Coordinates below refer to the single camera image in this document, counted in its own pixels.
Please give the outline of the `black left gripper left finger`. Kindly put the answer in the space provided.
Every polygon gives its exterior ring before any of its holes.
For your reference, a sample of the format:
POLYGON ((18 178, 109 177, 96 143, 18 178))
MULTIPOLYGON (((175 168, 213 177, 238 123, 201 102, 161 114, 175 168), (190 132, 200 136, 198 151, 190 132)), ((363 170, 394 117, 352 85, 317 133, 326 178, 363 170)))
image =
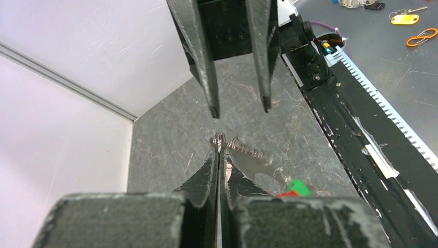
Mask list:
POLYGON ((33 247, 215 247, 219 154, 165 193, 81 193, 49 211, 33 247))

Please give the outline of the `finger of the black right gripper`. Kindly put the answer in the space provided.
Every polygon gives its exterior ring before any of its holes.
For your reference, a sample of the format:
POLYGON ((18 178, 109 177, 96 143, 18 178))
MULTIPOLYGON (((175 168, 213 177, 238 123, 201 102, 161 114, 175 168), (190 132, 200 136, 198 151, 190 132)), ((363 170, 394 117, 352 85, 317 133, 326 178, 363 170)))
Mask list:
POLYGON ((271 79, 279 56, 277 1, 246 1, 252 53, 264 111, 271 108, 271 79))
POLYGON ((201 85, 212 118, 220 118, 220 103, 214 60, 202 25, 198 1, 167 1, 182 42, 193 59, 190 70, 201 85))

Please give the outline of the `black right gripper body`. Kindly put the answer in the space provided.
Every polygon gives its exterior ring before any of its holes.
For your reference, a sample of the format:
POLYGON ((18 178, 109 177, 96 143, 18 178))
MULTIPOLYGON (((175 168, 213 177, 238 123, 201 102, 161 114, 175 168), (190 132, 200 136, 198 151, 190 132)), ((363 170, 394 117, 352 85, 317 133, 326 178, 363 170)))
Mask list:
MULTIPOLYGON (((252 53, 245 1, 197 1, 207 47, 214 61, 252 53)), ((269 78, 279 55, 278 3, 271 4, 269 17, 269 78)))

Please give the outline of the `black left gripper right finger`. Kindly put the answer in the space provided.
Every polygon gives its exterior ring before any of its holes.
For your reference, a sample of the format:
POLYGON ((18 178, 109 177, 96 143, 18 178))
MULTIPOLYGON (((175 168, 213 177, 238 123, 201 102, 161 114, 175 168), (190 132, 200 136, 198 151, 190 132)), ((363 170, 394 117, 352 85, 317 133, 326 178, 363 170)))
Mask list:
POLYGON ((274 197, 219 155, 223 247, 389 247, 373 210, 353 197, 274 197))

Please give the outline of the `green key tag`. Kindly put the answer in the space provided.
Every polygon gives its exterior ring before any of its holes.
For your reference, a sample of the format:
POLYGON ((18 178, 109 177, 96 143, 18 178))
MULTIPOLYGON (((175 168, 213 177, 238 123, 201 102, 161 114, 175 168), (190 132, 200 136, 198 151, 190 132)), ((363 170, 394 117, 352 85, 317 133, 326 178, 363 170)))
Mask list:
POLYGON ((311 195, 310 189, 301 179, 291 180, 287 185, 287 190, 303 197, 309 197, 311 195))

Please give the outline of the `silver keyring with red tool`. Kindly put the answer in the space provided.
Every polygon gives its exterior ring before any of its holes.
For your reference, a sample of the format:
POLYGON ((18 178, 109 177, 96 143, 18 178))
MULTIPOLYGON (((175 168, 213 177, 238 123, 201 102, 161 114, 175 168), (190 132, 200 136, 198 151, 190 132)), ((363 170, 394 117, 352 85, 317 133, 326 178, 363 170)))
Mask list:
POLYGON ((273 158, 264 150, 244 143, 238 136, 225 140, 225 134, 215 133, 210 138, 224 156, 223 176, 225 189, 231 198, 250 195, 273 195, 275 197, 299 196, 287 190, 293 179, 281 166, 273 165, 273 158))

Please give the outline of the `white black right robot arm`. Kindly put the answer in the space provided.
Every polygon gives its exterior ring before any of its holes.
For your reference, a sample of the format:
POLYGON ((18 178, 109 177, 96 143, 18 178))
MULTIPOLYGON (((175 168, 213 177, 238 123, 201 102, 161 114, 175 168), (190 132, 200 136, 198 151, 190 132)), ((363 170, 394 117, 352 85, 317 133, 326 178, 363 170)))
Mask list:
POLYGON ((218 60, 253 55, 265 112, 271 108, 271 79, 279 55, 286 55, 306 90, 333 77, 311 24, 294 13, 280 24, 278 1, 168 1, 167 6, 213 118, 220 117, 218 60))

